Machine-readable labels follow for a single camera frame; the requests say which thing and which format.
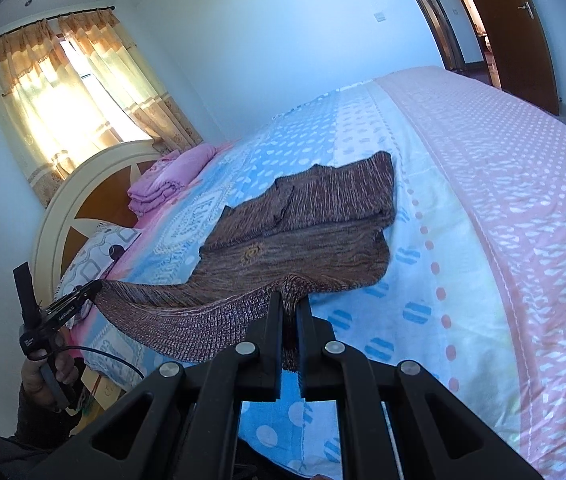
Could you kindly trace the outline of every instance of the door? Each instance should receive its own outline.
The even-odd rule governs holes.
[[[462,70],[465,67],[461,47],[449,23],[443,6],[438,0],[417,0],[423,10],[434,39],[448,70]]]
[[[474,0],[502,89],[559,114],[554,67],[532,0]]]

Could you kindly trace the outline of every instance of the sweater sleeve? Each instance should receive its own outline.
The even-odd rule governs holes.
[[[32,402],[21,385],[18,393],[18,420],[12,440],[39,449],[55,449],[67,441],[80,421],[80,413],[54,412]]]

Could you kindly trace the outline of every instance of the curtain rod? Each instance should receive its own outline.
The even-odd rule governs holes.
[[[64,12],[63,14],[57,14],[55,16],[50,16],[49,18],[41,18],[40,20],[36,20],[35,22],[32,22],[32,23],[40,22],[42,20],[55,20],[56,18],[61,18],[62,16],[69,16],[70,14],[76,14],[77,12],[93,12],[94,10],[108,10],[108,9],[114,10],[115,8],[116,8],[115,6],[109,6],[109,7],[97,7],[96,9],[74,10],[74,12]],[[21,25],[20,27],[12,28],[12,30],[8,30],[7,32],[0,34],[0,37],[4,36],[5,34],[11,34],[12,32],[16,32],[20,28],[27,27],[28,25],[31,25],[32,23],[26,23],[25,25]]]

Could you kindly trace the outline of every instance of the human hand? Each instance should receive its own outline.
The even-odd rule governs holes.
[[[64,345],[63,336],[57,334],[56,343],[58,346]],[[37,350],[32,352],[28,357],[36,358],[45,355],[45,350]],[[31,399],[35,404],[43,406],[44,408],[51,408],[56,403],[54,399],[54,394],[50,390],[47,383],[41,375],[41,367],[47,363],[46,359],[42,361],[32,361],[30,359],[25,359],[22,368],[20,369],[20,378],[23,382],[23,390],[29,399]],[[54,361],[56,365],[56,380],[63,384],[74,384],[76,379],[79,378],[79,371],[76,366],[74,366],[74,358],[69,355],[66,351],[60,352],[56,355],[56,360]]]

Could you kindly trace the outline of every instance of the cable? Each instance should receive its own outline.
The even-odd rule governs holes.
[[[41,357],[36,357],[36,358],[33,358],[33,359],[30,358],[30,357],[28,357],[28,359],[31,360],[31,361],[43,361],[43,360],[45,360],[45,359],[47,359],[47,358],[50,358],[50,357],[52,357],[52,356],[55,356],[56,354],[58,354],[58,353],[60,353],[60,352],[65,352],[66,350],[81,350],[81,351],[83,351],[83,352],[93,352],[93,353],[95,353],[95,354],[99,354],[99,355],[103,355],[103,356],[105,356],[105,357],[109,357],[110,359],[114,359],[114,361],[118,361],[119,363],[122,363],[122,364],[124,364],[125,366],[130,367],[133,371],[135,371],[135,372],[138,374],[138,376],[139,376],[141,379],[144,379],[144,378],[145,378],[145,376],[141,373],[141,371],[140,371],[138,368],[136,368],[133,364],[128,363],[128,362],[125,361],[124,359],[121,359],[120,357],[115,356],[115,355],[112,355],[112,354],[109,354],[109,353],[107,353],[107,352],[103,352],[102,350],[96,350],[95,348],[89,348],[89,347],[87,347],[87,346],[78,346],[78,345],[64,346],[64,347],[62,347],[62,348],[57,348],[57,349],[54,350],[53,352],[50,352],[49,354],[45,354],[45,355],[43,355],[43,356],[41,356]]]

